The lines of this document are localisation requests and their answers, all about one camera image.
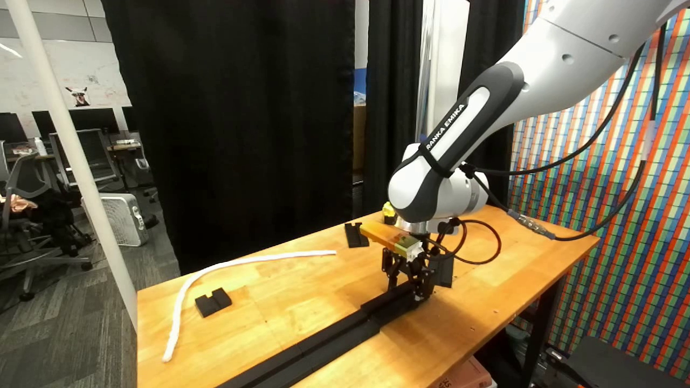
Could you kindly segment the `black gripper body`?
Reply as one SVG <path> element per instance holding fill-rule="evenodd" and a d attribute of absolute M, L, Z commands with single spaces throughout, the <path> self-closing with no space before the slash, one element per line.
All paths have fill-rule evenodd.
<path fill-rule="evenodd" d="M 422 249 L 422 252 L 413 261 L 406 261 L 403 256 L 397 256 L 388 249 L 381 251 L 381 263 L 394 261 L 398 265 L 398 277 L 406 273 L 412 283 L 418 283 L 418 277 L 425 267 L 429 267 L 429 255 Z"/>

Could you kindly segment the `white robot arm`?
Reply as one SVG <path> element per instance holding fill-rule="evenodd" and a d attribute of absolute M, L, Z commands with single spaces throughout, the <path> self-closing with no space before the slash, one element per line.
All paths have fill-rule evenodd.
<path fill-rule="evenodd" d="M 470 165 L 485 140 L 517 120 L 575 106 L 685 6 L 688 0 L 549 0 L 431 134 L 406 146 L 388 179 L 388 203 L 410 243 L 383 252 L 388 289 L 427 300 L 431 261 L 441 255 L 437 242 L 494 201 L 487 175 Z"/>

